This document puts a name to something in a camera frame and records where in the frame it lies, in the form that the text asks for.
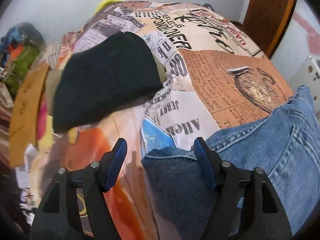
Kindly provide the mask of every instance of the pink fabric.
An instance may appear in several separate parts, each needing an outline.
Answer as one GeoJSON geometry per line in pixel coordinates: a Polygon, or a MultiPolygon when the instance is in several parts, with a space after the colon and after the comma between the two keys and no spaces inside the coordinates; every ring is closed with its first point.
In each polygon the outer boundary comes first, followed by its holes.
{"type": "Polygon", "coordinates": [[[37,120],[37,140],[41,139],[45,132],[46,126],[46,119],[47,119],[47,102],[45,101],[44,97],[41,100],[40,110],[38,113],[38,120],[37,120]]]}

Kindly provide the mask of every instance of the jeans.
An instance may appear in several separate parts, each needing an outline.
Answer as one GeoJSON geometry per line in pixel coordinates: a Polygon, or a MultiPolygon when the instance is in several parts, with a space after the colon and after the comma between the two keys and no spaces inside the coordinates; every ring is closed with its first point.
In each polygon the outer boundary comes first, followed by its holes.
{"type": "MultiPolygon", "coordinates": [[[[278,193],[295,234],[320,193],[320,130],[313,98],[302,85],[269,117],[220,130],[206,141],[222,160],[241,169],[262,167],[278,193]]],[[[142,159],[156,211],[181,239],[199,239],[217,195],[206,187],[193,151],[152,150],[142,159]]]]}

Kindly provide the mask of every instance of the white electrical box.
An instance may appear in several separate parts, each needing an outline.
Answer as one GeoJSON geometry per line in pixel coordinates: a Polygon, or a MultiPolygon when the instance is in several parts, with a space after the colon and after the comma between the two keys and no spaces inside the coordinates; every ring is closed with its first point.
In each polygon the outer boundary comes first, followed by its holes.
{"type": "Polygon", "coordinates": [[[300,85],[306,85],[310,88],[318,124],[320,125],[320,56],[309,56],[289,81],[289,85],[293,92],[300,85]]]}

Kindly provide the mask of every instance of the newspaper collage fabric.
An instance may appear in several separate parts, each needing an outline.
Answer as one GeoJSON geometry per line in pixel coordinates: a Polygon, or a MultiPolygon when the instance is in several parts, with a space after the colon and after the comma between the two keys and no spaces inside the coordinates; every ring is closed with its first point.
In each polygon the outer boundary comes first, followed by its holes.
{"type": "MultiPolygon", "coordinates": [[[[264,53],[245,33],[217,13],[191,3],[109,5],[79,33],[63,37],[51,68],[64,69],[73,53],[128,31],[143,38],[165,66],[163,88],[143,105],[114,112],[65,135],[53,133],[52,116],[47,115],[39,154],[30,169],[28,196],[38,206],[59,167],[83,169],[110,151],[118,138],[125,138],[127,157],[116,185],[104,194],[106,203],[122,239],[159,239],[161,218],[152,210],[143,155],[168,146],[190,150],[197,137],[207,139],[220,128],[267,116],[292,91],[270,61],[261,59],[264,53]]],[[[78,203],[84,232],[92,235],[81,190],[78,203]]]]}

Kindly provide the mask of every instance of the orange newspaper section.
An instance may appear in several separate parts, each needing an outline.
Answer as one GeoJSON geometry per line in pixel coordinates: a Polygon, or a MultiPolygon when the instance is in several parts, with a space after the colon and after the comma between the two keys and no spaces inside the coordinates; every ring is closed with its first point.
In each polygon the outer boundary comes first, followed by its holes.
{"type": "Polygon", "coordinates": [[[267,117],[292,90],[270,60],[179,49],[193,87],[221,129],[267,117]]]}

